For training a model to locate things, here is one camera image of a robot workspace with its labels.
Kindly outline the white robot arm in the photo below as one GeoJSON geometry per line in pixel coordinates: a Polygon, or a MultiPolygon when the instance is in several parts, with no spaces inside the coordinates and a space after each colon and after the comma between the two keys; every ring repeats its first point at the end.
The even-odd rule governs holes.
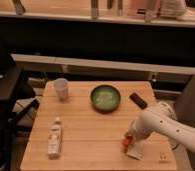
{"type": "Polygon", "coordinates": [[[140,160],[143,141],[153,132],[171,138],[195,153],[195,128],[174,120],[173,114],[174,110],[165,102],[156,103],[142,110],[126,134],[126,138],[129,139],[126,154],[140,160]]]}

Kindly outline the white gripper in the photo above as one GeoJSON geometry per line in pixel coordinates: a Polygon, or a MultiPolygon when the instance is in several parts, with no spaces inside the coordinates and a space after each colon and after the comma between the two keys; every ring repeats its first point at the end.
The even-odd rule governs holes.
{"type": "Polygon", "coordinates": [[[140,142],[144,139],[143,128],[133,123],[124,134],[124,137],[131,143],[140,142]]]}

